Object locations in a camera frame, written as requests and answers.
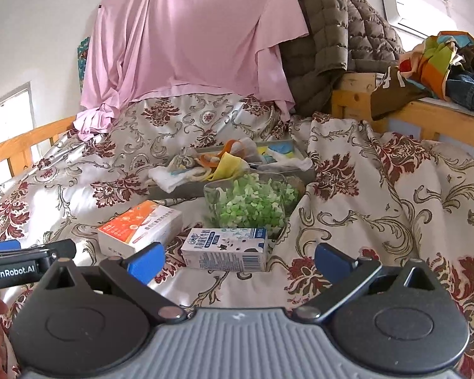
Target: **down jacket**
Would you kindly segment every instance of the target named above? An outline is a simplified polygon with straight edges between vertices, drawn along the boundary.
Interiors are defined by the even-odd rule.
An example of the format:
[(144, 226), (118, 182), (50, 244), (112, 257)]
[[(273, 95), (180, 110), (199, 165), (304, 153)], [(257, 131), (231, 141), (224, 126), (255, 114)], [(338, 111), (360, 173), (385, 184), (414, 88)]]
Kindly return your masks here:
[(366, 0), (298, 0), (309, 35), (279, 44), (283, 69), (304, 117), (330, 112), (346, 71), (384, 73), (403, 53), (397, 32)]

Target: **jeans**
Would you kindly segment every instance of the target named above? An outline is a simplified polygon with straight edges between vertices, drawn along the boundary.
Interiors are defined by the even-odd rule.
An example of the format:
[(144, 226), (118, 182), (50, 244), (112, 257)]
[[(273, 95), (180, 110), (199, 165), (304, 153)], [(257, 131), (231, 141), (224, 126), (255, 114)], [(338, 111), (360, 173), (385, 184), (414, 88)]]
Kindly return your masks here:
[(451, 72), (446, 81), (446, 95), (457, 104), (474, 111), (474, 74), (462, 71)]

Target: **pink cloth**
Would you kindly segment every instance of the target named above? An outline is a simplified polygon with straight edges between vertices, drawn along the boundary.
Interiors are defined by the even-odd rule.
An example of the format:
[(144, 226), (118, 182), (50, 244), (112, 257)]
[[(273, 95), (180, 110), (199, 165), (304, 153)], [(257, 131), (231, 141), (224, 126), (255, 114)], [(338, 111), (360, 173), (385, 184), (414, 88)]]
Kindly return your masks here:
[(131, 101), (190, 93), (293, 97), (277, 45), (307, 34), (297, 0), (103, 0), (90, 40), (79, 137)]

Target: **white air conditioner unit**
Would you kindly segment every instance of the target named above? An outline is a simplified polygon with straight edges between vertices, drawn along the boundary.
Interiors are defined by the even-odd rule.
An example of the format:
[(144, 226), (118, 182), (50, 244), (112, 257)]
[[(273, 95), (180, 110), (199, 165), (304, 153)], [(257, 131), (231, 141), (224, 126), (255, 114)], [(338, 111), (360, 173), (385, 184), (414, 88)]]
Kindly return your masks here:
[(421, 38), (456, 31), (452, 18), (423, 0), (383, 0), (386, 19), (398, 29)]

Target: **white and blue box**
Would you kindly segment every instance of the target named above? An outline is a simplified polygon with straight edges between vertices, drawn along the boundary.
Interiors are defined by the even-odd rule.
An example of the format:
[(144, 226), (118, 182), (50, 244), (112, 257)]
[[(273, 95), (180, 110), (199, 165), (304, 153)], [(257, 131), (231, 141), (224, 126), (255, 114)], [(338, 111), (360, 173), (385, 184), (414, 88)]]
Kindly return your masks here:
[(267, 247), (265, 228), (193, 228), (181, 253), (188, 268), (263, 272)]

